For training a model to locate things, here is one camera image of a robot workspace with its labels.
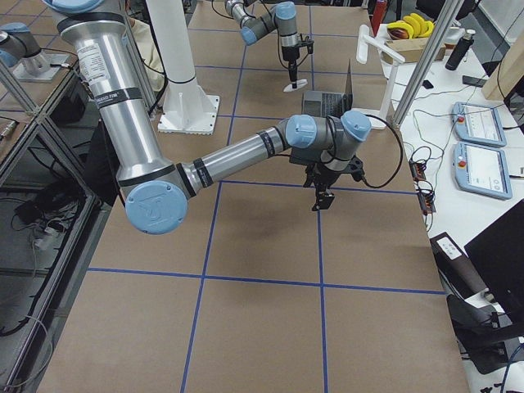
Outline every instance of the black bottle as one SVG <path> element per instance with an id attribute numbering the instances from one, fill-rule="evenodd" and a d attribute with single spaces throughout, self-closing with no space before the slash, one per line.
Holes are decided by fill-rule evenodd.
<path id="1" fill-rule="evenodd" d="M 466 30 L 466 34 L 458 41 L 457 46 L 451 52 L 448 62 L 445 63 L 445 68 L 452 71 L 457 69 L 469 47 L 473 45 L 473 35 L 475 35 L 475 30 Z"/>

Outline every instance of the phone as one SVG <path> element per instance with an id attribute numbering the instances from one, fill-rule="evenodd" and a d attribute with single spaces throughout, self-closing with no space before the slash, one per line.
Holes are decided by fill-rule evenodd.
<path id="1" fill-rule="evenodd" d="M 475 86 L 481 88 L 486 83 L 486 79 L 473 78 L 472 76 L 462 75 L 462 83 L 469 86 Z"/>
<path id="2" fill-rule="evenodd" d="M 427 80 L 427 79 L 425 79 L 425 80 L 422 82 L 422 86 L 423 86 L 424 88 L 434 88 L 434 87 L 435 87 L 435 86 L 433 86 L 433 84 L 432 84 L 429 80 Z"/>

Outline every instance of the blue joint cap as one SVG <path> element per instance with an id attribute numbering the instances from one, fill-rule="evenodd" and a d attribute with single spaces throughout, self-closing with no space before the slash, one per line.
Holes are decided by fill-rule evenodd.
<path id="1" fill-rule="evenodd" d="M 341 117 L 342 127 L 353 138 L 364 142 L 371 131 L 371 121 L 362 112 L 347 111 Z"/>
<path id="2" fill-rule="evenodd" d="M 43 2 L 58 12 L 66 14 L 81 14 L 98 7 L 105 0 L 43 0 Z"/>
<path id="3" fill-rule="evenodd" d="M 5 64 L 7 68 L 14 67 L 16 66 L 16 63 L 18 63 L 16 57 L 2 49 L 0 49 L 0 60 L 3 61 L 3 64 Z"/>
<path id="4" fill-rule="evenodd" d="M 183 222 L 187 199 L 174 184 L 152 180 L 136 186 L 129 193 L 125 213 L 139 231 L 161 235 L 171 232 Z"/>
<path id="5" fill-rule="evenodd" d="M 251 30 L 247 26 L 244 26 L 240 29 L 240 35 L 242 36 L 242 39 L 244 40 L 247 46 L 253 45 L 258 41 L 258 38 L 256 37 L 253 30 Z"/>
<path id="6" fill-rule="evenodd" d="M 317 137 L 317 124 L 309 115 L 293 115 L 286 125 L 286 140 L 292 147 L 306 149 Z"/>
<path id="7" fill-rule="evenodd" d="M 294 2 L 280 2 L 276 6 L 277 18 L 280 20 L 290 20 L 296 17 L 296 9 Z"/>
<path id="8" fill-rule="evenodd" d="M 0 30 L 6 33 L 29 33 L 29 27 L 24 25 L 22 22 L 12 22 L 0 26 Z"/>

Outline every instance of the person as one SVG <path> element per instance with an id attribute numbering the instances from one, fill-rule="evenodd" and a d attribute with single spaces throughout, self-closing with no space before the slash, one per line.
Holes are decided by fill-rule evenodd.
<path id="1" fill-rule="evenodd" d="M 126 0 L 126 11 L 129 11 L 129 0 Z M 131 34 L 137 43 L 138 51 L 146 66 L 146 74 L 151 88 L 158 93 L 164 85 L 164 69 L 162 61 L 156 50 L 156 45 L 151 34 L 151 27 L 141 20 L 128 17 Z"/>

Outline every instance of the robotic arm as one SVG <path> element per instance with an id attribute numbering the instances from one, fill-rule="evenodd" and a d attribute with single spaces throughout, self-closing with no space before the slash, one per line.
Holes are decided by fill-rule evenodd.
<path id="1" fill-rule="evenodd" d="M 28 74 L 38 76 L 50 68 L 48 55 L 34 39 L 28 27 L 15 22 L 0 26 L 0 60 L 13 67 L 22 60 Z"/>
<path id="2" fill-rule="evenodd" d="M 308 165 L 305 187 L 314 183 L 317 189 L 314 210 L 329 207 L 329 187 L 347 173 L 371 129 L 365 115 L 349 111 L 340 120 L 294 115 L 208 156 L 174 165 L 160 151 L 134 82 L 122 44 L 125 27 L 118 2 L 43 1 L 52 9 L 61 37 L 79 55 L 80 70 L 120 160 L 116 177 L 127 198 L 127 216 L 136 228 L 152 234 L 177 228 L 187 212 L 187 200 L 202 188 L 289 147 L 318 156 Z"/>
<path id="3" fill-rule="evenodd" d="M 224 3 L 226 12 L 240 25 L 240 34 L 244 42 L 246 45 L 252 45 L 278 29 L 282 58 L 287 61 L 291 87 L 292 89 L 301 87 L 297 82 L 298 65 L 296 61 L 300 58 L 301 47 L 307 47 L 308 53 L 313 53 L 313 40 L 309 37 L 302 38 L 302 34 L 297 33 L 295 4 L 280 2 L 271 7 L 268 13 L 260 18 L 255 18 L 246 11 L 246 7 L 253 3 L 248 1 L 226 0 Z"/>

